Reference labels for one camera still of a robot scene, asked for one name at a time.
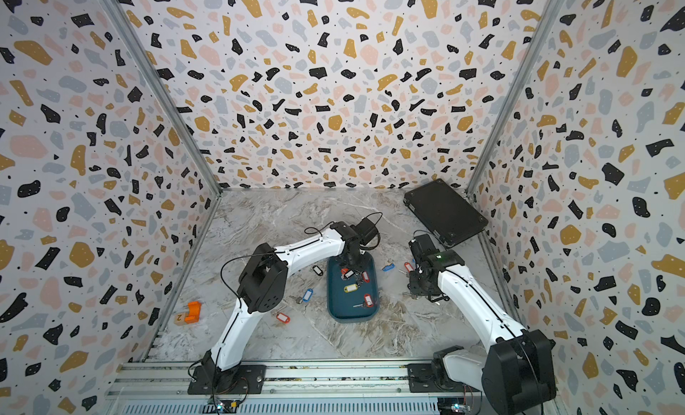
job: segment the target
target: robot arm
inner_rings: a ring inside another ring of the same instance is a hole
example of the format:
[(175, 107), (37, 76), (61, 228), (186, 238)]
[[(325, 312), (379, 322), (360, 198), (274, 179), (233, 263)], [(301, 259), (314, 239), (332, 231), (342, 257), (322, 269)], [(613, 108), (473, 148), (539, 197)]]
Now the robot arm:
[(362, 272), (362, 254), (376, 236), (375, 223), (367, 216), (356, 225), (335, 222), (320, 235), (286, 246), (257, 246), (240, 274), (233, 313), (217, 343), (195, 369), (188, 393), (207, 394), (210, 388), (230, 388), (247, 341), (259, 320), (283, 299), (290, 275), (333, 256), (338, 257), (341, 265)]
[(334, 229), (326, 229), (320, 236), (287, 246), (270, 249), (268, 244), (260, 245), (255, 254), (264, 255), (254, 256), (247, 262), (240, 275), (240, 299), (235, 302), (226, 328), (210, 350), (217, 368), (224, 371), (240, 363), (245, 345), (259, 320), (283, 299), (286, 278), (307, 265), (342, 254), (344, 247), (345, 241)]
[(504, 312), (453, 250), (439, 252), (428, 234), (417, 236), (409, 246), (417, 265), (410, 272), (410, 291), (429, 300), (431, 296), (453, 300), (488, 353), (485, 358), (461, 347), (438, 351), (432, 362), (436, 383), (452, 388), (462, 382), (483, 390), (502, 415), (553, 399), (552, 343), (544, 334), (529, 332)]
[[(238, 300), (218, 342), (195, 369), (189, 394), (228, 390), (248, 339), (264, 314), (282, 299), (291, 274), (321, 259), (337, 256), (346, 268), (362, 272), (362, 254), (378, 235), (368, 218), (359, 224), (333, 223), (321, 235), (287, 246), (259, 245), (240, 274)], [(453, 250), (438, 251), (430, 236), (409, 243), (416, 260), (409, 290), (432, 302), (453, 300), (473, 325), (487, 358), (461, 347), (433, 355), (433, 375), (441, 388), (457, 382), (483, 390), (498, 414), (516, 414), (555, 396), (552, 345), (538, 330), (528, 332), (488, 296)]]

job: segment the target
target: black tablet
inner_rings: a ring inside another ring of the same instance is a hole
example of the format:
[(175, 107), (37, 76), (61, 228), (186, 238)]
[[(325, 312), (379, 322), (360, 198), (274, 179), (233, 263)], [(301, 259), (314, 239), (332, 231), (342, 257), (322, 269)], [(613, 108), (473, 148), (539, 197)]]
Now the black tablet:
[(407, 192), (404, 205), (445, 248), (471, 238), (488, 224), (488, 219), (441, 179)]

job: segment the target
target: metal track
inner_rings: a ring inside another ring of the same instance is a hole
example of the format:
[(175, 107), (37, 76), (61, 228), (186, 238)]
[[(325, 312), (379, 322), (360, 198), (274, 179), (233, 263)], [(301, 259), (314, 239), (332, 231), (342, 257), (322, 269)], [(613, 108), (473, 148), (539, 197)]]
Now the metal track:
[[(267, 372), (260, 399), (364, 398), (402, 396), (457, 397), (461, 392), (411, 394), (407, 364), (426, 359), (284, 360), (244, 361), (265, 364)], [(196, 399), (187, 394), (190, 362), (126, 363), (106, 399)], [(222, 399), (242, 399), (243, 394), (222, 394)]]

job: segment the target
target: speckled wall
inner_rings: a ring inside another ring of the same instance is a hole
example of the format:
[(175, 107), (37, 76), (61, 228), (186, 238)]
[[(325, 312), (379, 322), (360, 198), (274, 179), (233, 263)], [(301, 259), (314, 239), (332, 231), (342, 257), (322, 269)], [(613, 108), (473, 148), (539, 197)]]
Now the speckled wall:
[(224, 187), (468, 183), (546, 0), (119, 0)]
[(95, 0), (3, 0), (0, 412), (97, 411), (214, 202)]
[(565, 0), (476, 190), (570, 414), (685, 414), (685, 0)]

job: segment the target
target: wire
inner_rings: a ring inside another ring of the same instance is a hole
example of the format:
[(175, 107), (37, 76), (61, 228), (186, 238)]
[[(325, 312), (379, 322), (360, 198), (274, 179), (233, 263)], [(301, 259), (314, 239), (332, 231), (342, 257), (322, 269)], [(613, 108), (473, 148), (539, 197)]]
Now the wire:
[(254, 256), (263, 256), (263, 255), (268, 255), (268, 254), (277, 255), (277, 254), (280, 254), (280, 253), (283, 253), (283, 252), (282, 252), (282, 251), (273, 251), (273, 252), (268, 252), (268, 253), (253, 253), (253, 254), (251, 254), (251, 255), (238, 256), (238, 257), (234, 257), (233, 259), (228, 260), (224, 265), (221, 266), (221, 271), (219, 271), (219, 277), (221, 277), (221, 281), (224, 283), (224, 285), (225, 285), (226, 287), (228, 287), (228, 290), (230, 290), (231, 293), (235, 294), (235, 297), (238, 298), (238, 303), (240, 304), (240, 307), (241, 307), (241, 308), (243, 307), (243, 302), (240, 301), (240, 297), (238, 296), (238, 293), (237, 293), (235, 290), (233, 290), (233, 288), (232, 288), (230, 285), (228, 285), (228, 283), (226, 282), (226, 280), (224, 280), (224, 278), (223, 278), (223, 269), (226, 267), (226, 265), (228, 265), (229, 263), (233, 262), (234, 260), (245, 259), (245, 258), (247, 258), (247, 257), (254, 257)]
[(473, 405), (475, 404), (475, 397), (473, 396), (473, 390), (471, 389), (470, 385), (466, 385), (466, 386), (468, 388), (468, 393), (471, 394), (471, 408), (473, 408)]
[(538, 399), (540, 399), (540, 415), (544, 415), (543, 395), (542, 393), (540, 393), (540, 382), (538, 380), (538, 375), (535, 373), (533, 363), (530, 361), (530, 358), (528, 357), (528, 354), (526, 354), (525, 349), (523, 349), (523, 345), (521, 344), (521, 342), (518, 339), (515, 339), (515, 341), (518, 343), (519, 348), (521, 348), (521, 352), (526, 357), (526, 360), (528, 361), (528, 366), (530, 366), (530, 371), (533, 372), (533, 377), (535, 378), (535, 389), (538, 391)]
[(416, 232), (423, 232), (423, 233), (427, 233), (428, 235), (430, 235), (430, 232), (426, 231), (425, 229), (417, 229), (416, 231), (414, 231), (412, 233), (412, 238), (414, 238), (416, 236)]
[(245, 401), (245, 399), (247, 399), (247, 394), (250, 393), (250, 383), (247, 381), (247, 379), (244, 378), (244, 376), (241, 376), (240, 379), (245, 381), (245, 385), (247, 385), (247, 388), (245, 389), (245, 396), (243, 397), (243, 400), (241, 400), (240, 403), (238, 403), (238, 405), (242, 404)]
[(490, 304), (488, 303), (487, 300), (485, 300), (485, 298), (483, 297), (483, 295), (480, 294), (480, 292), (479, 292), (478, 290), (476, 290), (476, 288), (473, 287), (473, 286), (471, 285), (471, 283), (468, 282), (468, 280), (466, 280), (464, 277), (462, 277), (462, 276), (459, 275), (458, 273), (455, 273), (454, 271), (451, 271), (451, 270), (449, 270), (449, 269), (446, 269), (445, 271), (447, 271), (448, 273), (451, 273), (452, 275), (455, 275), (455, 276), (459, 277), (463, 282), (465, 282), (466, 285), (467, 285), (468, 287), (470, 287), (471, 290), (473, 290), (473, 291), (475, 292), (475, 294), (478, 295), (478, 297), (480, 297), (480, 299), (483, 301), (483, 303), (485, 303), (485, 305), (487, 305), (488, 308), (490, 308), (490, 310), (492, 311), (492, 313), (494, 314), (494, 316), (498, 319), (498, 321), (501, 323), (501, 325), (503, 325), (504, 328), (507, 329), (507, 330), (509, 331), (509, 333), (511, 334), (511, 336), (512, 336), (513, 338), (516, 338), (516, 337), (517, 337), (517, 336), (514, 334), (514, 332), (512, 332), (511, 329), (509, 329), (509, 326), (506, 325), (506, 323), (504, 323), (504, 320), (502, 320), (502, 318), (499, 316), (499, 314), (497, 313), (497, 311), (495, 311), (495, 310), (490, 306)]
[(476, 412), (474, 415), (478, 415), (480, 413), (480, 410), (483, 408), (483, 391), (481, 390), (480, 392), (480, 401), (478, 402), (478, 412)]
[(374, 214), (380, 214), (380, 215), (381, 215), (381, 216), (378, 218), (378, 220), (376, 221), (376, 223), (374, 223), (374, 224), (378, 224), (378, 222), (380, 222), (381, 219), (383, 218), (383, 212), (373, 212), (373, 213), (371, 213), (371, 214), (367, 214), (365, 218), (369, 218), (369, 216), (373, 216)]
[(366, 247), (366, 246), (360, 245), (359, 248), (361, 248), (362, 250), (365, 250), (365, 251), (371, 251), (371, 250), (373, 250), (374, 248), (378, 247), (378, 246), (381, 244), (381, 233), (380, 233), (380, 232), (377, 233), (377, 234), (376, 234), (376, 237), (378, 238), (378, 241), (376, 242), (376, 245), (375, 245), (375, 246), (373, 246), (373, 247)]
[[(221, 354), (221, 348), (219, 348), (218, 351), (217, 351), (217, 361), (218, 361), (218, 356), (219, 356), (220, 354)], [(219, 415), (219, 413), (218, 413), (218, 405), (217, 405), (217, 398), (214, 397), (214, 387), (215, 387), (215, 385), (216, 385), (216, 384), (214, 383), (215, 376), (217, 376), (217, 368), (216, 368), (216, 367), (214, 368), (214, 372), (212, 372), (212, 383), (211, 383), (210, 385), (211, 385), (211, 387), (212, 387), (212, 403), (214, 404), (214, 411), (217, 413), (217, 415)]]
[(195, 378), (193, 377), (193, 375), (191, 375), (191, 368), (193, 368), (193, 366), (195, 366), (196, 364), (198, 364), (201, 361), (202, 361), (202, 359), (199, 359), (197, 361), (193, 361), (193, 363), (190, 366), (188, 366), (188, 376), (190, 376), (193, 381), (195, 380)]
[[(326, 228), (328, 228), (328, 225), (333, 224), (333, 223), (335, 223), (335, 222), (330, 221), (330, 222), (326, 223), (325, 225), (323, 225), (323, 227), (321, 229), (326, 229)], [(313, 235), (314, 234), (314, 232), (307, 232), (308, 229), (313, 229), (314, 231), (319, 232), (319, 235), (321, 235), (321, 238), (323, 238), (323, 234), (321, 233), (321, 229), (317, 229), (313, 226), (306, 227), (304, 229), (304, 233), (307, 235)]]

